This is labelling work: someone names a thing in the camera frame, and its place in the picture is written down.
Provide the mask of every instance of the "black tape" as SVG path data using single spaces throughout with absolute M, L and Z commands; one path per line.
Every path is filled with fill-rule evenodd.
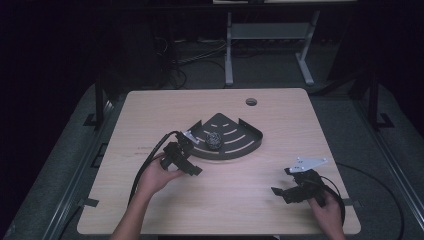
M 78 202 L 78 206 L 90 206 L 90 207 L 97 207 L 97 204 L 99 204 L 99 200 L 87 198 L 87 199 L 81 199 Z

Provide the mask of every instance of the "white shelf leg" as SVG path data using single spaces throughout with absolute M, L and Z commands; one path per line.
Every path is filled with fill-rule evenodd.
M 308 30 L 305 36 L 305 45 L 303 46 L 302 52 L 296 53 L 296 60 L 299 64 L 300 71 L 302 72 L 305 83 L 308 86 L 314 85 L 314 79 L 309 72 L 308 65 L 305 62 L 306 54 L 308 53 L 309 46 L 311 45 L 312 37 L 314 36 L 315 26 L 317 25 L 319 17 L 319 11 L 315 11 L 312 16 L 311 23 L 309 24 Z

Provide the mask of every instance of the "wrist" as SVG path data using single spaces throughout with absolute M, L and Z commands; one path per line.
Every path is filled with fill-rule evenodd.
M 328 234 L 328 238 L 330 240 L 345 240 L 346 239 L 343 232 L 336 232 L 336 233 Z

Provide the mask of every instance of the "dark background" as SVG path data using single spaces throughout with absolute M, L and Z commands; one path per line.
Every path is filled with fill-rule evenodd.
M 151 37 L 152 33 L 167 34 L 165 18 L 95 11 L 108 3 L 0 3 L 1 236 L 78 100 L 96 79 L 102 79 L 110 98 L 130 89 L 158 88 L 166 81 L 167 60 L 156 56 Z M 360 1 L 330 74 L 330 80 L 336 81 L 366 64 L 395 95 L 422 136 L 423 8 L 420 0 Z M 340 12 L 323 12 L 320 21 L 326 27 L 318 25 L 314 41 L 342 40 L 334 33 L 345 23 L 331 21 L 338 15 Z M 219 27 L 225 24 L 222 14 L 181 14 L 174 20 L 175 35 L 190 40 L 225 34 Z M 141 29 L 136 34 L 134 26 Z

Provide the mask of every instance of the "cable on floor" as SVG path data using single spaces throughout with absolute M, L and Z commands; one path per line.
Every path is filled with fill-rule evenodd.
M 393 201 L 395 202 L 395 204 L 396 204 L 396 207 L 397 207 L 397 209 L 398 209 L 398 211 L 399 211 L 399 216 L 400 216 L 400 230 L 399 230 L 399 234 L 398 234 L 398 236 L 397 236 L 397 240 L 401 240 L 402 238 L 403 238 L 403 233 L 404 233 L 404 230 L 405 230 L 405 217 L 404 217 L 404 214 L 403 214 L 403 210 L 402 210 L 402 207 L 400 206 L 400 203 L 399 203 L 399 201 L 397 200 L 397 198 L 395 197 L 395 195 L 394 195 L 394 193 L 392 192 L 392 190 L 390 190 L 390 188 L 389 187 L 387 187 L 382 181 L 380 181 L 378 178 L 376 178 L 376 177 L 374 177 L 373 175 L 371 175 L 371 174 L 369 174 L 369 173 L 367 173 L 367 172 L 364 172 L 364 171 L 362 171 L 361 169 L 358 169 L 358 168 L 355 168 L 355 167 L 352 167 L 352 166 L 349 166 L 349 165 L 346 165 L 346 164 L 343 164 L 343 163 L 340 163 L 340 162 L 336 162 L 336 164 L 337 165 L 339 165 L 339 166 L 342 166 L 342 167 L 345 167 L 345 168 L 349 168 L 349 169 L 351 169 L 351 170 L 354 170 L 354 171 L 357 171 L 357 172 L 359 172 L 359 173 L 362 173 L 363 175 L 365 175 L 365 176 L 367 176 L 367 177 L 369 177 L 369 178 L 371 178 L 371 179 L 373 179 L 374 181 L 376 181 L 378 184 L 380 184 L 384 189 L 386 189 L 386 191 L 390 194 L 390 196 L 393 198 Z

